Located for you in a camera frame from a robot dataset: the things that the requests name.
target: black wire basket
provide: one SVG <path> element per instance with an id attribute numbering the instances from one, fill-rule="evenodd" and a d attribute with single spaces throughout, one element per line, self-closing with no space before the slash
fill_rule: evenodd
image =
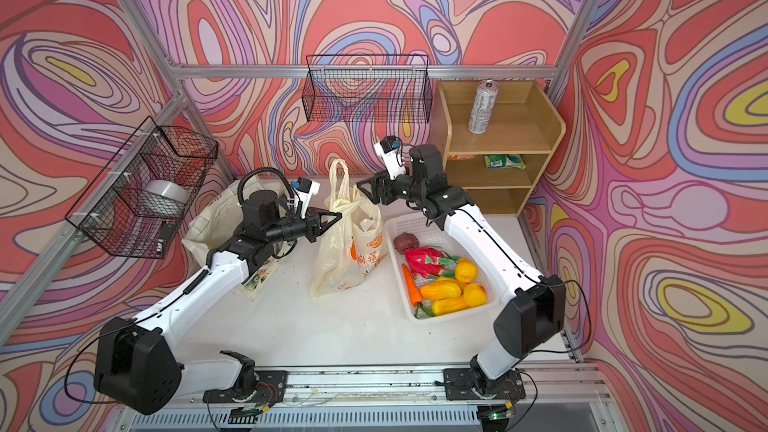
<path id="1" fill-rule="evenodd" d="M 301 100 L 308 122 L 429 123 L 427 55 L 321 54 L 306 63 Z"/>
<path id="2" fill-rule="evenodd" d="M 72 212 L 109 163 L 65 217 L 110 255 L 164 258 L 218 156 L 214 139 L 185 127 L 158 126 L 154 120 L 149 132 L 141 132 L 145 123 L 120 149 L 138 136 L 134 140 L 138 152 L 96 205 L 85 212 Z"/>

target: fruit tray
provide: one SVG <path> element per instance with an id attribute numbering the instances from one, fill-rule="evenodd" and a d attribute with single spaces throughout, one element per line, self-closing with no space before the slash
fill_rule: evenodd
<path id="1" fill-rule="evenodd" d="M 477 312 L 484 311 L 486 308 L 492 307 L 498 303 L 498 293 L 496 292 L 493 283 L 491 283 L 491 280 L 488 278 L 485 272 L 480 267 L 478 267 L 478 277 L 475 279 L 474 283 L 480 284 L 485 288 L 485 292 L 488 294 L 488 301 L 485 304 L 478 307 L 469 308 L 465 311 L 453 312 L 450 314 L 439 315 L 437 317 L 427 317 L 424 315 L 424 313 L 420 314 L 420 317 L 423 318 L 414 317 L 413 313 L 415 308 L 411 305 L 411 301 L 408 298 L 408 285 L 406 284 L 405 277 L 402 273 L 402 266 L 408 266 L 406 263 L 406 256 L 398 254 L 394 243 L 395 237 L 404 232 L 415 235 L 418 239 L 418 244 L 420 247 L 430 245 L 440 248 L 449 255 L 466 257 L 474 263 L 476 263 L 476 261 L 473 260 L 469 254 L 467 254 L 467 251 L 464 249 L 464 247 L 459 245 L 459 243 L 456 242 L 453 237 L 449 237 L 448 234 L 440 230 L 440 227 L 434 223 L 430 226 L 427 226 L 426 218 L 420 212 L 408 214 L 406 216 L 390 218 L 388 221 L 386 221 L 384 223 L 384 235 L 386 237 L 387 244 L 389 245 L 389 257 L 392 259 L 392 265 L 395 269 L 395 276 L 397 277 L 397 282 L 399 284 L 402 304 L 406 308 L 406 313 L 411 318 L 411 320 L 420 322 L 422 324 L 425 322 L 433 324 L 436 321 L 447 321 L 454 318 L 465 317 L 470 314 L 476 314 Z M 424 284 L 434 282 L 436 277 L 437 276 L 430 276 L 430 278 L 423 278 L 421 275 L 417 274 L 414 277 L 414 282 L 416 283 L 416 286 L 420 288 Z M 424 306 L 431 308 L 432 301 L 425 300 Z"/>

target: white table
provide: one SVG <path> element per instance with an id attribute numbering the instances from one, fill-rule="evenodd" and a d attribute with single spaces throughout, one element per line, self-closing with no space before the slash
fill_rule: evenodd
<path id="1" fill-rule="evenodd" d="M 329 191 L 321 181 L 319 197 Z M 322 206 L 322 199 L 312 203 Z M 382 206 L 384 220 L 411 213 L 403 201 Z M 518 221 L 487 216 L 488 222 L 526 261 L 533 263 Z M 300 239 L 296 249 L 255 301 L 229 293 L 184 336 L 179 360 L 215 357 L 235 350 L 261 367 L 467 363 L 493 338 L 502 304 L 456 320 L 416 323 L 406 316 L 389 258 L 356 288 L 309 296 L 320 241 Z M 565 350 L 559 335 L 541 348 Z M 526 358 L 564 360 L 566 354 Z"/>

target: carrot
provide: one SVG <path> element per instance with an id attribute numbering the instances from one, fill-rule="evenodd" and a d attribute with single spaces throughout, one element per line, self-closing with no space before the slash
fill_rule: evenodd
<path id="1" fill-rule="evenodd" d="M 408 297 L 411 299 L 411 305 L 415 307 L 416 304 L 424 302 L 424 299 L 422 298 L 422 294 L 418 291 L 416 283 L 413 281 L 413 275 L 411 275 L 411 271 L 408 270 L 408 267 L 406 267 L 405 264 L 402 264 L 402 273 L 406 276 L 406 284 L 408 284 Z"/>

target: patterned wallpaper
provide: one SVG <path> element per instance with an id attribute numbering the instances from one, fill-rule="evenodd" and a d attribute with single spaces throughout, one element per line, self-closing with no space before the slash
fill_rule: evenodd
<path id="1" fill-rule="evenodd" d="M 173 60 L 303 64 L 314 53 L 427 53 L 438 64 L 552 64 L 581 0 L 141 0 Z M 381 168 L 376 136 L 424 142 L 427 124 L 307 124 L 302 80 L 190 80 L 235 172 Z"/>
<path id="2" fill-rule="evenodd" d="M 0 68 L 2 300 L 83 187 L 169 93 L 115 0 L 2 0 Z M 222 188 L 214 170 L 195 209 Z M 156 302 L 197 269 L 193 262 L 179 240 L 157 262 L 83 243 L 0 349 L 0 431 L 96 430 L 110 406 L 66 398 L 66 367 L 103 322 Z M 102 400 L 90 350 L 70 390 Z"/>
<path id="3" fill-rule="evenodd" d="M 768 429 L 767 70 L 768 0 L 604 0 L 572 64 L 525 211 L 629 430 Z"/>

